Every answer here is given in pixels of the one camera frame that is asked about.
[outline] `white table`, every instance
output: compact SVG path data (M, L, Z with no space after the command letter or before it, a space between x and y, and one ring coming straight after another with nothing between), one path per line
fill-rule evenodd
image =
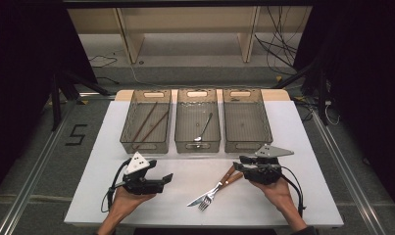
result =
M223 133L220 151L216 154L178 154L173 140L175 98L173 97L171 113L169 152L160 156L144 155L147 159L157 160L157 166L148 170L147 179L161 179L173 173L173 181L165 186L162 194L142 204L122 224L133 227L202 228L286 226L280 212L246 179L240 179L221 190L205 211L199 211L198 206L186 206L213 188L231 167L232 162L239 162L239 154L226 154L223 151ZM307 207L303 215L305 221L316 228L342 226L343 221L322 176L295 105L291 101L266 101L265 107L272 129L272 145L295 153L292 156L280 157L279 162L290 168L301 184L304 206ZM120 143L128 108L128 101L111 102L65 223L96 226L106 217L107 214L100 211L103 197L120 165L132 156L125 152ZM222 130L222 100L219 100L219 112ZM293 180L288 171L284 169L283 173ZM297 205L298 196L292 188L291 194Z

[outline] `hand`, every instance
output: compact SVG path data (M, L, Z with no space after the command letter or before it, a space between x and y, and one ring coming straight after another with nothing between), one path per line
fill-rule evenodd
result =
M97 234L112 234L117 225L128 215L130 215L139 205L154 198L156 194L134 195L126 192L123 187L119 187L115 194L108 216L103 221Z
M292 230L297 232L307 227L307 224L294 206L286 180L280 177L275 183L270 185L250 182L264 192L265 197L282 213Z

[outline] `metal utensil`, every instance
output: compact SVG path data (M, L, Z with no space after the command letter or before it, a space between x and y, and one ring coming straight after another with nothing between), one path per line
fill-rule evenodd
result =
M227 173L224 175L222 180L216 185L215 188L207 192L206 196L201 200L199 210L203 211L205 210L209 204L215 199L215 194L223 189L225 186L229 185L230 183L238 180L243 176L242 172L238 172L234 175L232 175L235 172L234 166L232 165L231 168L227 171Z
M206 124L205 124L204 127L203 127L203 131L201 131L201 134L200 134L199 137L197 137L197 138L194 139L195 142L199 142L199 141L201 141L201 140L203 139L202 136L203 136L203 134L204 134L204 131L205 131L206 128L207 128L207 125L209 124L210 119L212 118L212 115L213 115L213 113L210 113L210 114L209 114L209 117L207 117L207 121L206 121Z

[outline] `metal fork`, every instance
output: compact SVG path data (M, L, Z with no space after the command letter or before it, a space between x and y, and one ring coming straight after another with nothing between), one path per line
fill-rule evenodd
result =
M198 207L198 209L200 211L205 210L212 203L212 201L215 199L215 194L219 190L221 190L225 186L229 185L230 183L236 181L237 179L239 179L243 176L242 172L238 172L238 173L232 175L234 173L234 171L235 171L235 169L234 169L234 166L232 165L231 168L224 175L222 180L216 185L216 187L213 188L209 193L207 193L206 197L204 197L203 201L201 202L200 206Z

